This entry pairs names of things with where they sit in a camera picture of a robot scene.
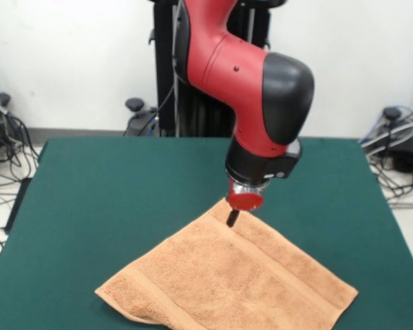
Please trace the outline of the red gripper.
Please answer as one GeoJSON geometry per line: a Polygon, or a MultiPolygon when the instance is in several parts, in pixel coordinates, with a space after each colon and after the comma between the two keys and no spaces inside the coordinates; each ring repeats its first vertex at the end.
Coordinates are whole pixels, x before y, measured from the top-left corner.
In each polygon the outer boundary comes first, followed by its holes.
{"type": "Polygon", "coordinates": [[[252,211],[262,206],[264,186],[252,186],[242,184],[233,178],[229,178],[228,193],[226,200],[232,207],[226,220],[228,227],[232,228],[240,215],[240,210],[252,211]]]}

